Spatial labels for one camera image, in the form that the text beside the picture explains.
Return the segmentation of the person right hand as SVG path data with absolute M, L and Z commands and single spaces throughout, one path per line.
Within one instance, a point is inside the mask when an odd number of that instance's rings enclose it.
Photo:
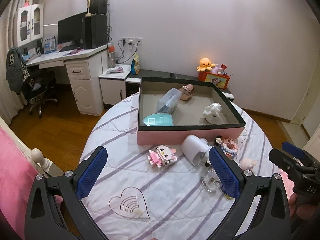
M 293 193 L 288 200 L 291 219 L 309 220 L 319 209 L 319 199 Z

